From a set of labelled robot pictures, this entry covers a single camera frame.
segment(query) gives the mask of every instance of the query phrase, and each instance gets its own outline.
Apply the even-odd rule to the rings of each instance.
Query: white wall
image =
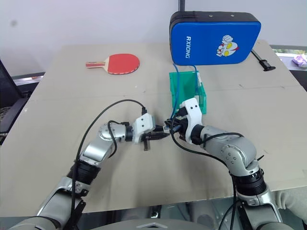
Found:
[[[306,0],[186,0],[186,10],[250,12],[260,38],[307,46]],[[11,75],[45,71],[66,44],[168,42],[177,0],[0,0],[0,58]]]

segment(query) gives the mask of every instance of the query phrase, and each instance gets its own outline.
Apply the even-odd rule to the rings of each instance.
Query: black chair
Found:
[[[0,108],[9,108],[0,122],[0,135],[9,133],[29,96],[22,94],[0,60]]]

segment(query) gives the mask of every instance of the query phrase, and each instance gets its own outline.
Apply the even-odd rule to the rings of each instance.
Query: wooden paddle handle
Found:
[[[106,65],[106,63],[104,61],[89,61],[89,62],[86,62],[86,64],[85,64],[85,66],[88,69],[103,68],[104,65]]]

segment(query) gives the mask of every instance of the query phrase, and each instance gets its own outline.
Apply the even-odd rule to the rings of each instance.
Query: blue case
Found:
[[[172,15],[169,36],[177,65],[219,65],[244,61],[260,22],[250,13],[179,11]]]

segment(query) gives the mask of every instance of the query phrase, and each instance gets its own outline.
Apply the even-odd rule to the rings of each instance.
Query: cartoon sticker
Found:
[[[235,53],[239,49],[238,44],[232,41],[233,38],[230,35],[223,36],[222,43],[217,48],[217,56],[229,56]]]

